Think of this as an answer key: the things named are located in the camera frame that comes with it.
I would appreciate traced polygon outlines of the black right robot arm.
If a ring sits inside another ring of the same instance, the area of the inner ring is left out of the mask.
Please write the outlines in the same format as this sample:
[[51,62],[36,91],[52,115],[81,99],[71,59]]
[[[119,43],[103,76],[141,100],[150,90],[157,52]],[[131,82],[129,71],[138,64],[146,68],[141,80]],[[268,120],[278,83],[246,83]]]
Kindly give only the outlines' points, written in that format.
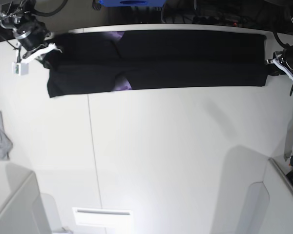
[[42,62],[44,57],[52,52],[61,53],[62,48],[54,43],[45,41],[51,36],[45,23],[39,21],[37,16],[50,17],[59,13],[67,4],[64,0],[58,8],[45,13],[35,9],[35,0],[0,0],[0,26],[11,30],[18,41],[14,50],[17,51],[17,63],[28,64],[33,60]]

